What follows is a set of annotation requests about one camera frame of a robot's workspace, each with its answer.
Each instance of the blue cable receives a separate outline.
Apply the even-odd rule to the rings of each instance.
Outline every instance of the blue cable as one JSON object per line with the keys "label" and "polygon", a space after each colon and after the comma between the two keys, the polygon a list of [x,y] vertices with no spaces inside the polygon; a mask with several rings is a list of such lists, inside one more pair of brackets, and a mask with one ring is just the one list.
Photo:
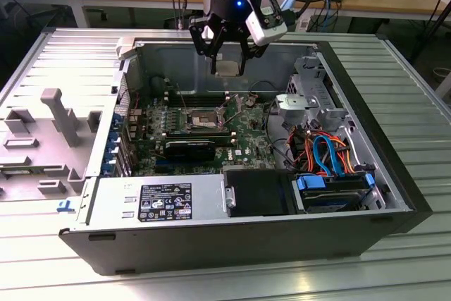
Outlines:
{"label": "blue cable", "polygon": [[329,21],[329,19],[331,17],[329,17],[329,12],[330,12],[330,0],[326,0],[327,2],[327,12],[326,12],[326,17],[324,18],[323,24],[321,25],[321,29],[319,32],[323,32],[324,29],[327,27],[327,23]]}
{"label": "blue cable", "polygon": [[333,147],[332,140],[330,140],[325,135],[319,135],[313,141],[313,155],[315,157],[316,163],[327,173],[328,176],[332,176],[329,168],[321,161],[318,151],[318,146],[321,140],[326,141],[326,144],[329,148],[330,160],[332,161],[332,167],[334,172],[336,172],[339,176],[345,176],[345,172],[340,165],[340,162],[337,160],[337,154],[335,153],[335,148]]}
{"label": "blue cable", "polygon": [[320,29],[319,32],[323,32],[324,28],[326,27],[326,23],[328,22],[328,20],[330,19],[329,17],[329,12],[330,12],[330,0],[326,0],[326,6],[327,6],[327,11],[326,11],[326,17],[324,18],[322,27]]}

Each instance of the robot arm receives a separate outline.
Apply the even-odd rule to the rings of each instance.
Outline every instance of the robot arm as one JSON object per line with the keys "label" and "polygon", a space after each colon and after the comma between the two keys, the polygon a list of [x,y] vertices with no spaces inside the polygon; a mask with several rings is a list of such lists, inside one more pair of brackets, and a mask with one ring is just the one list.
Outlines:
{"label": "robot arm", "polygon": [[[294,13],[289,9],[292,1],[301,1],[304,6]],[[262,56],[268,45],[287,33],[287,26],[295,24],[315,1],[324,0],[283,0],[283,11],[277,0],[210,0],[209,12],[190,20],[197,53],[211,58],[211,74],[215,74],[216,56],[223,43],[237,42],[242,50],[239,75],[243,75],[246,61]],[[202,36],[206,27],[214,34],[210,42]],[[249,37],[254,40],[252,46],[248,45]]]}
{"label": "robot arm", "polygon": [[[207,43],[202,37],[206,27],[213,32]],[[277,0],[211,0],[210,11],[203,18],[192,18],[190,32],[199,55],[212,59],[211,73],[216,72],[216,56],[224,42],[237,42],[242,48],[240,75],[246,60],[260,57],[268,44],[288,31]],[[248,45],[252,36],[254,44]]]}

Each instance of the power supply label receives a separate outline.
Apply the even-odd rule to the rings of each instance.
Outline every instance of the power supply label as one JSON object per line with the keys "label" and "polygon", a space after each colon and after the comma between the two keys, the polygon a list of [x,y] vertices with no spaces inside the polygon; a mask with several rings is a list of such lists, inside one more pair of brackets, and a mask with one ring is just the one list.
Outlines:
{"label": "power supply label", "polygon": [[192,191],[190,183],[141,186],[141,222],[192,219]]}

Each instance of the electronic device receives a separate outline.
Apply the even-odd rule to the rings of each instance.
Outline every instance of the electronic device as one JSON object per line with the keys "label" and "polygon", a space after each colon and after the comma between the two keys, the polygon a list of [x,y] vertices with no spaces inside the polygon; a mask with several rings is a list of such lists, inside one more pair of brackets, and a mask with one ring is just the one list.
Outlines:
{"label": "electronic device", "polygon": [[0,200],[78,195],[59,236],[103,275],[359,255],[431,215],[327,42],[236,77],[239,44],[211,75],[190,39],[121,39],[102,112],[67,86],[10,109]]}

